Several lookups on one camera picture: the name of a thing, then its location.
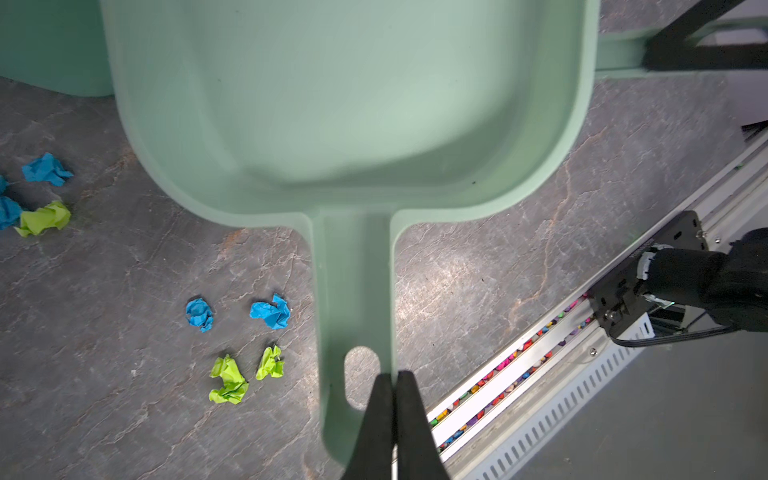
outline colorful pieces in rail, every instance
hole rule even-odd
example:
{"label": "colorful pieces in rail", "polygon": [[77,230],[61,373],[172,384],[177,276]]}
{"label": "colorful pieces in rail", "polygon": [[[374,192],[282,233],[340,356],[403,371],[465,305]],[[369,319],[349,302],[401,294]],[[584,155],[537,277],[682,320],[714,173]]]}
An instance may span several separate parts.
{"label": "colorful pieces in rail", "polygon": [[565,307],[562,312],[558,314],[554,319],[552,319],[551,322],[547,323],[547,325],[539,330],[536,335],[533,335],[527,342],[523,344],[523,348],[520,350],[517,350],[516,352],[513,352],[508,358],[504,359],[501,363],[498,364],[498,366],[491,370],[488,375],[484,376],[482,380],[477,382],[473,385],[469,390],[467,390],[462,396],[457,398],[447,409],[440,412],[434,419],[432,419],[429,424],[431,427],[437,426],[440,422],[442,422],[445,417],[451,414],[453,410],[461,405],[463,402],[465,402],[467,399],[469,399],[470,396],[476,394],[491,378],[493,378],[493,375],[495,372],[501,372],[504,368],[506,368],[510,363],[512,363],[521,353],[523,353],[525,350],[529,349],[531,345],[533,345],[536,340],[541,338],[544,334],[549,332],[549,329],[553,326],[558,324],[558,321],[565,317],[568,312],[570,312],[572,309],[574,309],[579,303],[583,302],[587,298],[587,295],[584,294],[577,298],[571,305]]}
{"label": "colorful pieces in rail", "polygon": [[[572,309],[575,306],[575,304],[577,304],[577,303],[578,303],[578,300],[577,300],[577,302],[574,302],[574,304],[571,304],[571,306],[568,307],[568,309],[569,310]],[[448,448],[449,445],[451,445],[454,442],[454,440],[456,440],[458,437],[464,435],[464,432],[466,432],[467,429],[471,428],[481,418],[483,418],[483,416],[485,416],[486,413],[490,412],[495,406],[497,406],[497,404],[499,404],[500,401],[502,401],[504,399],[505,394],[508,395],[509,393],[511,393],[518,386],[520,386],[521,383],[523,383],[526,379],[528,379],[531,375],[533,375],[534,372],[536,372],[536,370],[539,367],[544,365],[550,358],[552,358],[552,356],[557,354],[557,352],[559,350],[561,350],[563,348],[563,346],[565,346],[566,343],[570,342],[573,339],[573,337],[575,337],[577,334],[579,334],[579,332],[583,328],[585,328],[587,326],[587,324],[589,324],[592,320],[593,320],[593,318],[590,317],[590,318],[587,318],[584,322],[581,322],[572,332],[570,332],[563,339],[562,342],[558,343],[558,345],[555,348],[553,348],[552,350],[547,352],[544,356],[542,356],[539,360],[534,362],[533,366],[530,369],[528,369],[525,373],[523,373],[520,378],[515,380],[509,387],[507,387],[507,389],[505,389],[504,392],[502,392],[499,396],[497,396],[495,399],[493,399],[493,401],[491,401],[491,403],[486,405],[483,410],[480,410],[479,412],[477,412],[472,418],[469,419],[468,422],[466,422],[466,424],[464,424],[464,426],[462,426],[458,431],[456,431],[456,433],[451,435],[450,438],[445,440],[445,442],[443,442],[437,448],[437,452],[438,453],[442,453],[446,448]]]}

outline black metal bracket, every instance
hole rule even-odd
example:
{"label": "black metal bracket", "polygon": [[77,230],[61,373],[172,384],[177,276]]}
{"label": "black metal bracket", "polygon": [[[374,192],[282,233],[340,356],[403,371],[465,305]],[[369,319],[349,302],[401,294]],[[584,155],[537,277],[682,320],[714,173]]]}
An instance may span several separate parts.
{"label": "black metal bracket", "polygon": [[648,40],[643,67],[650,71],[768,68],[767,43],[697,46],[692,39],[709,22],[717,20],[743,1],[701,0]]}
{"label": "black metal bracket", "polygon": [[657,243],[688,250],[708,250],[699,217],[696,212],[687,210],[680,212],[610,273],[599,279],[588,291],[589,301],[600,326],[612,338],[622,334],[654,306],[642,296],[637,264],[643,252]]}

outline black cable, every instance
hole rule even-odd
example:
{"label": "black cable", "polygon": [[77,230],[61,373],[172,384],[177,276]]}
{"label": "black cable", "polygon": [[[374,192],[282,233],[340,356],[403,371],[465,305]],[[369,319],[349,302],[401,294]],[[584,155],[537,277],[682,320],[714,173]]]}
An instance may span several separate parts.
{"label": "black cable", "polygon": [[[703,313],[699,315],[696,319],[694,319],[694,322],[697,321],[702,316],[703,316]],[[725,326],[719,329],[709,329],[709,330],[702,330],[700,332],[685,333],[681,335],[672,335],[672,336],[660,336],[660,337],[654,337],[652,339],[642,339],[642,340],[621,340],[613,336],[611,334],[611,331],[609,330],[608,338],[610,338],[613,341],[613,343],[619,346],[626,346],[627,348],[640,348],[643,346],[656,346],[656,345],[665,345],[667,343],[685,342],[687,340],[706,339],[707,337],[710,337],[710,336],[723,335],[724,333],[733,333],[733,332],[737,332],[738,330],[740,330],[738,326],[731,325],[731,326]]]}
{"label": "black cable", "polygon": [[688,326],[687,326],[687,327],[685,327],[684,329],[682,329],[682,330],[681,330],[681,332],[683,332],[683,333],[687,333],[687,332],[688,332],[688,329],[689,329],[690,327],[694,326],[694,323],[696,323],[696,322],[698,322],[699,320],[701,320],[701,319],[702,319],[702,318],[703,318],[703,317],[704,317],[706,314],[707,314],[707,311],[706,311],[706,310],[704,310],[702,313],[700,313],[700,314],[699,314],[699,316],[698,316],[698,317],[696,317],[696,318],[694,319],[694,321],[693,321],[693,322],[691,322],[691,323],[688,323]]}

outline black metal frame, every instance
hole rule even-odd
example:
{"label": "black metal frame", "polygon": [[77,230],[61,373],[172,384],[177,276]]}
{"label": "black metal frame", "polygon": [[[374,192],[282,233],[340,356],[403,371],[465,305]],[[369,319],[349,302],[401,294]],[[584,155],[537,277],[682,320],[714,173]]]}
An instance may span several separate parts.
{"label": "black metal frame", "polygon": [[642,65],[650,71],[760,70],[768,44],[696,46],[690,37],[744,0],[701,0],[648,40]]}
{"label": "black metal frame", "polygon": [[[637,264],[644,252],[659,243],[677,249],[708,250],[707,242],[701,234],[701,222],[696,212],[693,210],[680,212],[670,223],[661,227],[648,241],[589,289],[588,295],[592,309],[611,341],[626,347],[643,347],[707,338],[738,330],[736,326],[724,326],[697,332],[675,332],[651,339],[621,340],[618,338],[644,313],[649,313],[650,323],[656,334],[667,331],[668,326],[660,322],[661,318],[653,318],[652,312],[658,311],[658,305],[643,297],[644,281],[637,278]],[[674,315],[668,317],[668,323],[670,319],[675,318]],[[681,321],[682,317],[678,315],[677,320]]]}

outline dustpan handle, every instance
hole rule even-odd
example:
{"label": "dustpan handle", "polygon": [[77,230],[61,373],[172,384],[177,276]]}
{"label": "dustpan handle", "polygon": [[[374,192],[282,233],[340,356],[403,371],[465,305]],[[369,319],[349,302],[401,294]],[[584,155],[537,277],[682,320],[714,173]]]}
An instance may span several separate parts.
{"label": "dustpan handle", "polygon": [[344,357],[370,348],[383,373],[396,372],[392,319],[391,214],[340,211],[311,216],[323,441],[349,461],[362,424],[344,392]]}

